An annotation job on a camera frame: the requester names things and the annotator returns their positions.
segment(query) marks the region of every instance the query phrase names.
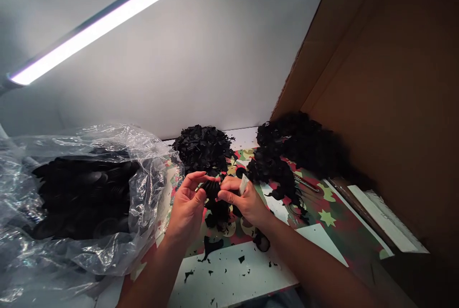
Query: lamp light bar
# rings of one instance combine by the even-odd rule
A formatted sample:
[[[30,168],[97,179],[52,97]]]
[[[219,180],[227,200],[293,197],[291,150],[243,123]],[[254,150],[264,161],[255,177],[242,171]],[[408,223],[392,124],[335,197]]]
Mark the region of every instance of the lamp light bar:
[[[17,72],[7,74],[7,77],[19,85],[29,85],[71,55],[157,1],[159,0],[117,0],[61,39],[58,45],[31,59]]]

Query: plastic wrap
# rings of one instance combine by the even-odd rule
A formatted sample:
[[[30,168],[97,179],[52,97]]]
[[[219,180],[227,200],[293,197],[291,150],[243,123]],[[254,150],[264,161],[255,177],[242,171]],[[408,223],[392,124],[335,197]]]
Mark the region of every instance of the plastic wrap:
[[[178,152],[136,127],[98,125],[66,135],[16,137],[22,153],[46,164],[56,157],[81,155],[107,162],[138,161],[130,179],[130,233],[98,240],[34,240],[27,231],[46,216],[30,161],[0,140],[0,302],[27,302],[53,292],[70,297],[93,290],[104,275],[128,274],[167,226],[162,204],[183,178]]]

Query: table surface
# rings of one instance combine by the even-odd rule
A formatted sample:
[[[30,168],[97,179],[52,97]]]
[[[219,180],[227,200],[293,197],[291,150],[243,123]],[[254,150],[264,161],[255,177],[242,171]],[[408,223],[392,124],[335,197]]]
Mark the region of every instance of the table surface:
[[[232,148],[238,156],[237,161],[231,162],[228,174],[235,175],[236,168],[245,167],[253,157],[253,150],[258,146],[256,129],[247,128],[227,132],[228,135],[236,138]],[[276,184],[255,185],[260,197],[277,218],[354,271],[367,267],[372,261],[393,255],[387,245],[358,217],[326,180],[319,181],[310,172],[304,169],[296,170],[294,163],[287,163],[296,174],[309,183],[317,185],[320,193],[316,197],[312,194],[305,194],[302,197],[310,224],[306,226],[298,218],[297,207],[289,205],[289,198],[276,201],[272,197],[266,197],[272,189],[276,188]],[[205,211],[203,221],[208,214],[209,212]],[[199,237],[187,250],[182,262],[169,307],[185,307],[190,304],[196,307],[230,307],[247,299],[274,293],[297,284],[296,278],[282,264],[273,249],[266,253],[258,251],[252,242],[254,231],[252,226],[248,225],[243,218],[237,218],[232,214],[230,222],[231,225],[225,233],[209,229],[203,222]],[[157,244],[162,239],[161,235],[158,236]],[[223,239],[224,246],[211,253],[208,257],[209,261],[202,262],[200,260],[204,253],[204,236]],[[129,291],[133,280],[140,274],[155,250],[156,244],[143,257],[137,270],[125,277],[121,296]],[[242,255],[245,259],[241,263],[239,258]],[[193,275],[190,275],[185,283],[185,272],[188,271],[193,271]],[[120,286],[118,283],[116,289],[111,289],[114,291],[110,294],[112,301],[113,295],[120,290]],[[102,307],[103,301],[100,297],[96,307]]]

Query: forearm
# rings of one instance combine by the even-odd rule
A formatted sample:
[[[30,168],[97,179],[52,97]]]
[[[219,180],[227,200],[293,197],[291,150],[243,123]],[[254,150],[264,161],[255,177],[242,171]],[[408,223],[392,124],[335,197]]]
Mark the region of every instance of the forearm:
[[[166,236],[118,307],[166,307],[185,252],[184,242]]]
[[[377,306],[368,288],[343,264],[276,217],[260,229],[302,287],[325,306]]]

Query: white wall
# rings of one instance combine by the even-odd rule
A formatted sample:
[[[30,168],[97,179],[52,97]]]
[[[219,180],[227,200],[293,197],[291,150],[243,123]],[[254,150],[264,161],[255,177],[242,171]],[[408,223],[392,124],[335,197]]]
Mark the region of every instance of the white wall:
[[[114,0],[0,0],[0,73]],[[131,122],[165,139],[269,119],[320,0],[161,0],[0,99],[10,135]]]

